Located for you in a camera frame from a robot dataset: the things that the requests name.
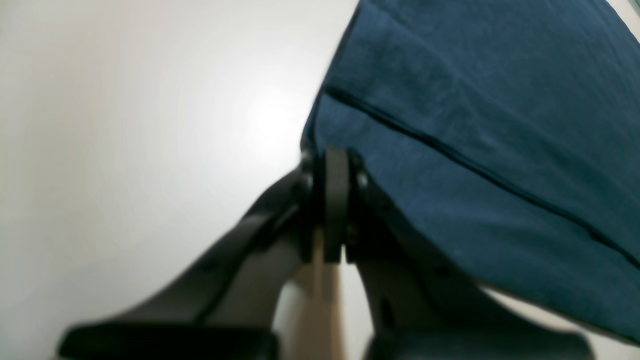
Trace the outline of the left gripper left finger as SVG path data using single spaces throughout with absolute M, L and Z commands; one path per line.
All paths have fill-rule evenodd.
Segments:
M 282 287 L 310 258 L 303 207 L 313 166 L 269 187 L 194 264 L 146 301 L 67 330 L 64 360 L 278 360 Z

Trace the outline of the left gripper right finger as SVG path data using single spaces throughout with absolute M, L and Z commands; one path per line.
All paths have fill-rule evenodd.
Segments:
M 324 259 L 345 252 L 374 335 L 366 360 L 591 360 L 586 339 L 530 322 L 487 296 L 424 237 L 353 152 L 323 155 Z

